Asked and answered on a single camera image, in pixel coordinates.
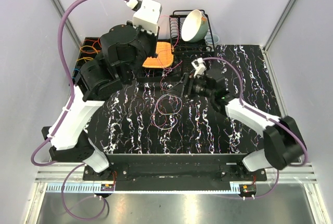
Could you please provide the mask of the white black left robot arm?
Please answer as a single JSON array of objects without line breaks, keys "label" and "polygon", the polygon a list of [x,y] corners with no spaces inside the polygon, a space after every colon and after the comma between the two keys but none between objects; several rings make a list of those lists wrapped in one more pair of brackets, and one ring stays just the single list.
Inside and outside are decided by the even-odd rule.
[{"label": "white black left robot arm", "polygon": [[[62,32],[69,14],[87,0],[75,1],[64,13],[58,29],[58,51],[67,67],[62,50]],[[83,64],[76,77],[69,78],[70,98],[62,113],[49,128],[46,140],[51,162],[82,162],[94,170],[100,180],[112,175],[106,155],[84,132],[94,113],[123,85],[129,85],[148,57],[156,57],[160,3],[153,0],[124,0],[134,11],[133,19],[112,27],[100,37],[101,51]]]}]

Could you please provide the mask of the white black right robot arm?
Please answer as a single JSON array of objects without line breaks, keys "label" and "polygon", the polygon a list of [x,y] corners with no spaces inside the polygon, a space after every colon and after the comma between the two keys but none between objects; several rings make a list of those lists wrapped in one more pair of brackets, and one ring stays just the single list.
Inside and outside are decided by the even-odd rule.
[{"label": "white black right robot arm", "polygon": [[241,101],[229,93],[223,79],[217,81],[206,75],[185,73],[181,82],[181,96],[207,98],[216,112],[245,124],[263,138],[263,149],[247,154],[236,167],[239,179],[249,180],[259,169],[282,170],[307,155],[306,145],[293,118],[274,116]]}]

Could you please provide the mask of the black flat tray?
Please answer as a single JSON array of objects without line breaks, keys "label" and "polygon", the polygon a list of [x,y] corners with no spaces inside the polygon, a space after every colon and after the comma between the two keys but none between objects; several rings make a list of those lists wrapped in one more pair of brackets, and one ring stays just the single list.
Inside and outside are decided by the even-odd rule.
[{"label": "black flat tray", "polygon": [[[158,42],[168,42],[167,40],[159,40]],[[184,73],[190,73],[193,70],[191,64],[197,58],[211,57],[212,55],[174,55],[173,64],[164,69],[143,68],[137,75],[139,83],[159,83],[159,82],[177,82]]]}]

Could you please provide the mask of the black compartment bin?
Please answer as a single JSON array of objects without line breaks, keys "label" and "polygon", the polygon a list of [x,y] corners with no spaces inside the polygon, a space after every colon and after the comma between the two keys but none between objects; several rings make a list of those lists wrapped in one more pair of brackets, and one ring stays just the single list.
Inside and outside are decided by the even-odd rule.
[{"label": "black compartment bin", "polygon": [[79,45],[79,56],[76,59],[72,70],[72,82],[75,85],[75,79],[79,74],[81,67],[89,61],[95,59],[101,52],[101,42],[99,37],[85,37]]}]

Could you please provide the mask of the light blue cup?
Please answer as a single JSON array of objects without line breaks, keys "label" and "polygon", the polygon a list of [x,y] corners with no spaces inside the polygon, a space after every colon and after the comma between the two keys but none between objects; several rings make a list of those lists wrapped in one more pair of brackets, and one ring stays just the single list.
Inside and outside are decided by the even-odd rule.
[{"label": "light blue cup", "polygon": [[220,41],[220,38],[217,34],[207,34],[204,38],[205,43],[209,46],[217,45]]}]

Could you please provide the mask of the white ceramic bowl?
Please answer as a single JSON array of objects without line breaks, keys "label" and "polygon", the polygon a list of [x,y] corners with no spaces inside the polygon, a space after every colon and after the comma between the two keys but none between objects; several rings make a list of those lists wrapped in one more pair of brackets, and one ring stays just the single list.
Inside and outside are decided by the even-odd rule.
[{"label": "white ceramic bowl", "polygon": [[198,9],[191,11],[185,18],[181,37],[185,42],[197,42],[206,36],[209,29],[208,19],[204,13]]}]

